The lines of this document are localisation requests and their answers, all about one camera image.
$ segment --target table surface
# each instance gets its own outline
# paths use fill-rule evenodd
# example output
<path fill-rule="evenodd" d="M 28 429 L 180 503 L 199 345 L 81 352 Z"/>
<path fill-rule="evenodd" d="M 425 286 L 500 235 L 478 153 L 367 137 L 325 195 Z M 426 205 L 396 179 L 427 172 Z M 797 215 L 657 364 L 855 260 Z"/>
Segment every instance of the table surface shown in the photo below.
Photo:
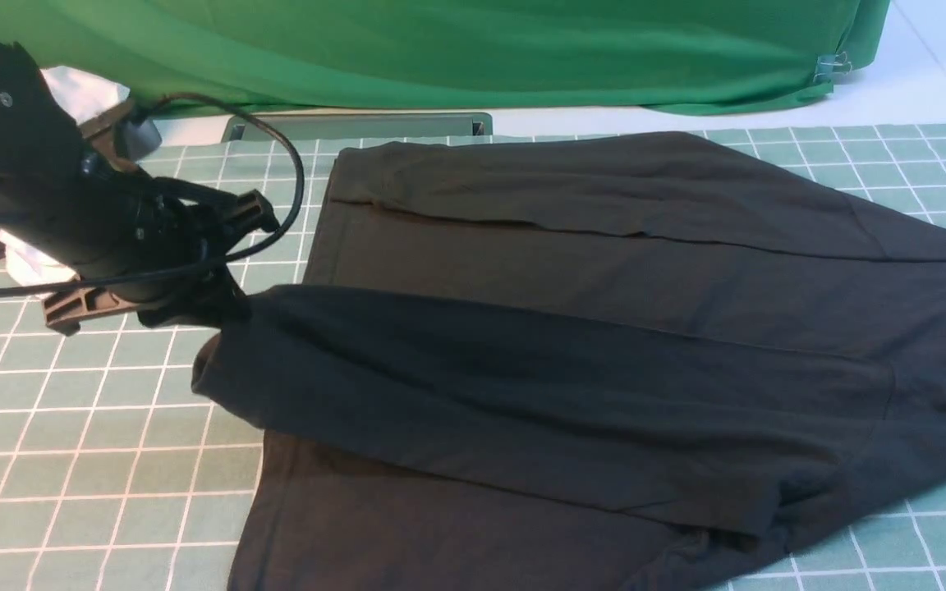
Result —
<path fill-rule="evenodd" d="M 701 134 L 946 227 L 946 124 Z M 401 140 L 560 139 L 571 138 Z M 338 150 L 380 142 L 299 144 L 304 210 L 284 240 L 233 265 L 245 291 L 301 280 Z M 164 147 L 143 165 L 223 190 L 259 188 L 281 217 L 296 183 L 271 143 Z M 37 300 L 0 300 L 0 589 L 224 589 L 259 478 L 260 433 L 189 390 L 210 334 L 146 330 L 127 317 L 62 339 L 43 327 Z M 946 486 L 721 589 L 946 591 Z"/>

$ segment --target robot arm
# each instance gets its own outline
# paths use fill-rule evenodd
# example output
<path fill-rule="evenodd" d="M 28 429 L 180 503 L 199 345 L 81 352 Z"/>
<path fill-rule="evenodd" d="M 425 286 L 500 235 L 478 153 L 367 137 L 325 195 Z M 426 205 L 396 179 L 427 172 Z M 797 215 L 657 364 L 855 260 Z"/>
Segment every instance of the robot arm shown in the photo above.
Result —
<path fill-rule="evenodd" d="M 242 319 L 246 299 L 226 255 L 255 229 L 278 239 L 296 216 L 281 227 L 258 191 L 148 176 L 131 161 L 143 116 L 128 102 L 76 126 L 34 59 L 0 44 L 0 228 L 79 274 L 75 284 L 49 286 L 57 292 L 44 301 L 46 323 L 57 332 L 131 311 L 146 327 Z M 285 147 L 301 191 L 301 161 Z"/>

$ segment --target white cloth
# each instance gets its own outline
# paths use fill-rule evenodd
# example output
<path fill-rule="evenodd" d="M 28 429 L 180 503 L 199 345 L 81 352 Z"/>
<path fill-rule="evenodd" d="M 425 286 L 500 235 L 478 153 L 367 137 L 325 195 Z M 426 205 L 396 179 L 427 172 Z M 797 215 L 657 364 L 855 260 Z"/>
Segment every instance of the white cloth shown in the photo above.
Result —
<path fill-rule="evenodd" d="M 131 93 L 126 86 L 71 67 L 46 68 L 42 70 L 42 77 L 49 86 L 53 100 L 76 120 L 76 124 L 86 123 L 101 115 L 125 101 Z M 97 199 L 97 195 L 91 195 L 90 198 Z M 74 270 L 1 229 L 0 242 L 5 246 L 7 273 L 20 285 L 57 283 L 76 276 Z"/>

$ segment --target t-shirt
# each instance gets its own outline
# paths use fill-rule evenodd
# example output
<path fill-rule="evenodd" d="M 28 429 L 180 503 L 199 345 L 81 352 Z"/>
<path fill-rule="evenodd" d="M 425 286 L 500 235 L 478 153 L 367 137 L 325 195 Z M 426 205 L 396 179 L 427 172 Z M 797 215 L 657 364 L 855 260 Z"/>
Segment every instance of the t-shirt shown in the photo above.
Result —
<path fill-rule="evenodd" d="M 684 134 L 345 150 L 325 199 L 196 360 L 286 434 L 234 589 L 694 589 L 946 480 L 946 229 Z"/>

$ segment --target white floor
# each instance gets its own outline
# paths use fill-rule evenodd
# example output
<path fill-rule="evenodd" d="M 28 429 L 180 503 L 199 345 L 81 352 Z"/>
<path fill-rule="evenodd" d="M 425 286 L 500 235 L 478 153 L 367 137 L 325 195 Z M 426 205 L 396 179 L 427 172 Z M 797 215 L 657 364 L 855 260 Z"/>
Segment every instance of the white floor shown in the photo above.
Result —
<path fill-rule="evenodd" d="M 589 135 L 879 123 L 946 122 L 946 0 L 893 0 L 878 59 L 829 100 L 784 112 L 680 117 L 643 108 L 491 111 L 500 135 Z M 167 145 L 217 143 L 228 117 L 161 123 Z"/>

